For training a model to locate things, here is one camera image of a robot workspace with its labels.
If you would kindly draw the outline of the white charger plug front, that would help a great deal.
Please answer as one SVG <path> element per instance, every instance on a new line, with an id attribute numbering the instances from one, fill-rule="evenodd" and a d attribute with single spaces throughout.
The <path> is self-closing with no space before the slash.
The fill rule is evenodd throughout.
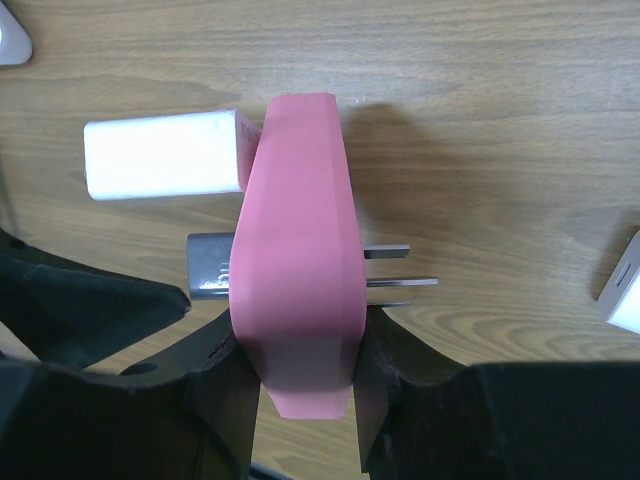
<path id="1" fill-rule="evenodd" d="M 260 136 L 236 110 L 89 122 L 87 190 L 96 201 L 242 192 Z"/>

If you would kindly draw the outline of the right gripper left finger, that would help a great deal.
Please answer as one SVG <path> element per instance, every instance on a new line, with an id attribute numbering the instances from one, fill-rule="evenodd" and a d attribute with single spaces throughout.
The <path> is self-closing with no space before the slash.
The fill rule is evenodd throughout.
<path id="1" fill-rule="evenodd" d="M 181 319 L 177 287 L 1 237 L 1 319 L 32 360 L 1 355 L 5 479 L 246 479 L 259 381 L 223 313 L 119 374 L 107 355 Z"/>

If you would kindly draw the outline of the white triangular socket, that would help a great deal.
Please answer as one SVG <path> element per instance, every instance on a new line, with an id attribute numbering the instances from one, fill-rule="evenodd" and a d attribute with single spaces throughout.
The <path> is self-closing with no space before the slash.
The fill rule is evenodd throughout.
<path id="1" fill-rule="evenodd" d="M 17 66 L 28 62 L 33 53 L 30 36 L 9 9 L 0 4 L 0 65 Z"/>

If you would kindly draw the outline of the pink triangular socket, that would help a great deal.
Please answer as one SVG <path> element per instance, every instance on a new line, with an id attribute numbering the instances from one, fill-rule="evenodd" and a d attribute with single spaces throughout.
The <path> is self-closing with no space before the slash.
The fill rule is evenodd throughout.
<path id="1" fill-rule="evenodd" d="M 268 105 L 230 256 L 230 315 L 278 413 L 338 419 L 365 330 L 365 255 L 329 93 Z"/>

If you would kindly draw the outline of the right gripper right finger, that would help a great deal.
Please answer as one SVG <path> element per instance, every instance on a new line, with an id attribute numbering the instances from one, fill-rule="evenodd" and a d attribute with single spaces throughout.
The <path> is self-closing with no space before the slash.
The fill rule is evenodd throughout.
<path id="1" fill-rule="evenodd" d="M 635 479 L 635 361 L 462 365 L 379 307 L 354 382 L 373 479 Z"/>

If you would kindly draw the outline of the white charger plug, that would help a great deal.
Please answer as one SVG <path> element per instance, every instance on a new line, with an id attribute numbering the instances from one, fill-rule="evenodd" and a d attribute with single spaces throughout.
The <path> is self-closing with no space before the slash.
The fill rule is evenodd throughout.
<path id="1" fill-rule="evenodd" d="M 89 122 L 87 190 L 96 201 L 242 192 L 260 136 L 236 110 Z"/>
<path id="2" fill-rule="evenodd" d="M 639 333 L 639 240 L 633 238 L 597 300 L 611 325 Z"/>

